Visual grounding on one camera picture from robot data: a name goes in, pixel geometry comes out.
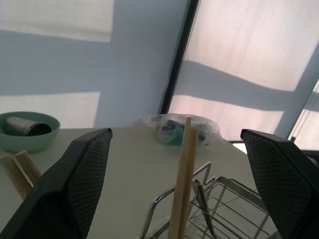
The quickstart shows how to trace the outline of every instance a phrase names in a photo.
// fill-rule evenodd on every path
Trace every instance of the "bowl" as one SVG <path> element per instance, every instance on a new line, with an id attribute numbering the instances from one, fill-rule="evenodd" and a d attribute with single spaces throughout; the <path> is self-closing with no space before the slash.
<path id="1" fill-rule="evenodd" d="M 51 127 L 52 132 L 37 136 L 13 136 L 5 134 L 3 125 L 5 120 L 12 116 L 46 123 Z M 22 150 L 28 152 L 39 151 L 53 143 L 59 129 L 60 122 L 56 118 L 45 114 L 36 112 L 10 112 L 0 114 L 0 148 L 10 152 L 19 152 Z"/>

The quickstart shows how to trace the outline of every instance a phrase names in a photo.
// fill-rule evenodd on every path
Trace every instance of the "wooden chopstick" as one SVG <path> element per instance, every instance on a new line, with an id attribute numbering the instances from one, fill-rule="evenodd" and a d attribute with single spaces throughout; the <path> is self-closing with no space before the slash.
<path id="1" fill-rule="evenodd" d="M 188 218 L 189 199 L 191 192 L 191 185 L 193 180 L 193 173 L 195 167 L 196 147 L 198 141 L 198 131 L 194 128 L 190 130 L 190 139 L 188 145 L 187 163 L 184 179 L 183 200 L 181 205 L 178 237 L 177 239 L 185 238 L 186 222 Z"/>
<path id="2" fill-rule="evenodd" d="M 35 187 L 41 177 L 41 173 L 38 168 L 33 163 L 31 156 L 27 153 L 27 151 L 21 151 L 15 155 L 15 158 L 21 165 L 21 168 L 24 170 L 25 174 L 30 179 L 31 183 Z"/>
<path id="3" fill-rule="evenodd" d="M 5 154 L 0 158 L 7 175 L 13 183 L 15 189 L 24 200 L 27 195 L 32 191 L 31 185 L 28 183 L 25 176 L 22 174 L 18 166 L 16 165 L 13 157 L 10 154 Z"/>
<path id="4" fill-rule="evenodd" d="M 183 201 L 185 171 L 186 171 L 186 165 L 187 165 L 190 123 L 191 123 L 191 118 L 187 117 L 185 127 L 184 127 L 183 141 L 181 145 L 181 153 L 180 153 L 179 164 L 178 164 L 175 192 L 174 192 L 173 205 L 172 205 L 171 214 L 170 214 L 170 223 L 168 228 L 167 239 L 177 239 L 178 237 L 180 212 L 181 212 L 181 206 Z"/>

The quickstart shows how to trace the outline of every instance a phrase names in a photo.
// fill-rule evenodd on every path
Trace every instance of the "table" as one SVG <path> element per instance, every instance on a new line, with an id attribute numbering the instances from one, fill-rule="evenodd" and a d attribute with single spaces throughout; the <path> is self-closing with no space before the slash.
<path id="1" fill-rule="evenodd" d="M 50 168 L 70 142 L 97 129 L 61 129 L 47 149 L 32 153 L 41 173 Z M 152 200 L 175 183 L 179 147 L 159 143 L 149 128 L 114 128 L 102 195 L 88 239 L 135 239 L 143 226 Z M 211 176 L 234 178 L 255 189 L 247 155 L 228 142 L 199 147 L 195 168 L 212 162 Z M 0 230 L 22 203 L 0 166 Z M 170 215 L 172 197 L 165 199 L 154 214 L 153 225 Z"/>

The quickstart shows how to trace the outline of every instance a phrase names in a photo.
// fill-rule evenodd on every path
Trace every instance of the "dish rack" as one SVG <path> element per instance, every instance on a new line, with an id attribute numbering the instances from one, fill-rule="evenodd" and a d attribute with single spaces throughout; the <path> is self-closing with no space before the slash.
<path id="1" fill-rule="evenodd" d="M 259 194 L 234 179 L 208 179 L 211 163 L 207 162 L 194 172 L 204 172 L 200 199 L 189 203 L 186 239 L 280 239 Z M 167 238 L 169 219 L 154 230 L 149 227 L 156 206 L 174 192 L 175 186 L 157 196 L 150 205 L 142 231 L 137 239 Z"/>

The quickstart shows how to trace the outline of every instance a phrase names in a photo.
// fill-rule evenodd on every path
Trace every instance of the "metal cup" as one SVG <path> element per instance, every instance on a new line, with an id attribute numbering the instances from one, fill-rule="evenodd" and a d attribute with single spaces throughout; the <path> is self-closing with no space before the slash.
<path id="1" fill-rule="evenodd" d="M 46 123 L 20 117 L 7 118 L 3 130 L 6 134 L 14 136 L 36 136 L 52 132 L 51 127 Z"/>

